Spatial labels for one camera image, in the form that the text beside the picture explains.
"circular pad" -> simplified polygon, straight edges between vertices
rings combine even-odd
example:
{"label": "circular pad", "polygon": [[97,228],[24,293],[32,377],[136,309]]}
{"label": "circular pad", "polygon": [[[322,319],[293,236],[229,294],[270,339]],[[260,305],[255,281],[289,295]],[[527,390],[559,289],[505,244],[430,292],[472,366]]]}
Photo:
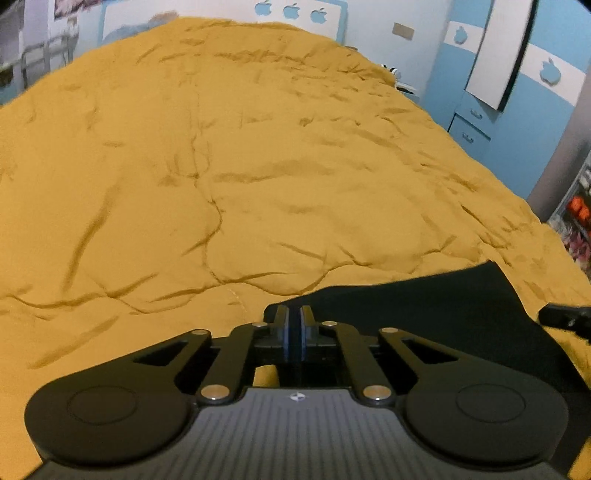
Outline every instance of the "circular pad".
{"label": "circular pad", "polygon": [[456,402],[465,415],[487,423],[515,420],[525,410],[523,397],[502,385],[471,385],[458,393]]}
{"label": "circular pad", "polygon": [[473,465],[547,460],[568,421],[566,403],[549,385],[472,360],[430,366],[407,395],[405,410],[427,445]]}
{"label": "circular pad", "polygon": [[45,460],[88,467],[132,463],[166,447],[189,422],[191,397],[174,384],[142,376],[119,385],[88,379],[56,380],[27,404],[25,425]]}
{"label": "circular pad", "polygon": [[91,425],[107,425],[126,419],[138,406],[135,394],[123,387],[90,387],[70,400],[68,410]]}

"bed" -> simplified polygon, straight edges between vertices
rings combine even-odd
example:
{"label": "bed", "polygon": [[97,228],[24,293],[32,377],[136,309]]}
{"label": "bed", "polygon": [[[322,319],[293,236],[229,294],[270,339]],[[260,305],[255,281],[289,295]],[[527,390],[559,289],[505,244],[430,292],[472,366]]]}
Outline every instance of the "bed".
{"label": "bed", "polygon": [[[180,18],[0,108],[0,478],[39,463],[45,383],[323,287],[493,261],[532,319],[591,303],[558,235],[393,82],[292,25]],[[589,347],[550,333],[591,385]]]}

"ribbed black plate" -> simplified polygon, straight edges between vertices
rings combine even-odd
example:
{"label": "ribbed black plate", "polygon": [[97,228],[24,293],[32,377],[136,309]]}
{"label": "ribbed black plate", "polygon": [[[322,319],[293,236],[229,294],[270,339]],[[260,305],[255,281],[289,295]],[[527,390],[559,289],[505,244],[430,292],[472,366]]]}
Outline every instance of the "ribbed black plate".
{"label": "ribbed black plate", "polygon": [[297,393],[250,388],[235,404],[202,410],[153,458],[108,471],[50,462],[29,480],[564,479],[545,463],[513,472],[452,465],[416,444],[391,410],[362,406],[347,390]]}

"drawer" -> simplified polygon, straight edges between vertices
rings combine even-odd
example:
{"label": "drawer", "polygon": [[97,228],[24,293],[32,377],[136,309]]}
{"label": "drawer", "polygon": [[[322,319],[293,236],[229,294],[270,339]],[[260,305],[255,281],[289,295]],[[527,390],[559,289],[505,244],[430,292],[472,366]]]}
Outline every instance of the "drawer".
{"label": "drawer", "polygon": [[490,138],[459,115],[454,117],[449,134],[476,161],[482,159],[491,143]]}
{"label": "drawer", "polygon": [[487,137],[492,137],[495,122],[501,115],[484,102],[465,92],[456,113],[468,120]]}

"small logo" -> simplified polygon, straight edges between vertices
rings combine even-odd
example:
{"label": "small logo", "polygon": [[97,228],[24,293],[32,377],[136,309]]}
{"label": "small logo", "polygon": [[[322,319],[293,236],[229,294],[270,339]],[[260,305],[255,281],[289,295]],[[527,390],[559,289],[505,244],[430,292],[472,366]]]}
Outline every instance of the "small logo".
{"label": "small logo", "polygon": [[271,15],[271,4],[269,0],[264,0],[255,5],[255,13],[261,17]]}
{"label": "small logo", "polygon": [[297,6],[297,2],[293,5],[287,5],[283,9],[283,16],[288,20],[296,20],[300,16],[300,7]]}
{"label": "small logo", "polygon": [[466,29],[460,26],[460,28],[456,30],[456,36],[453,37],[453,41],[456,42],[458,45],[462,45],[466,42],[467,39],[468,33],[466,32]]}
{"label": "small logo", "polygon": [[314,22],[314,23],[324,23],[326,22],[326,12],[324,11],[324,8],[320,8],[319,10],[314,10],[311,14],[310,14],[310,19]]}
{"label": "small logo", "polygon": [[543,82],[546,82],[550,86],[558,84],[562,75],[560,70],[554,65],[554,60],[548,59],[548,61],[542,62],[542,69],[540,70],[540,78]]}
{"label": "small logo", "polygon": [[290,395],[290,399],[295,402],[301,402],[305,400],[307,397],[302,392],[295,392]]}

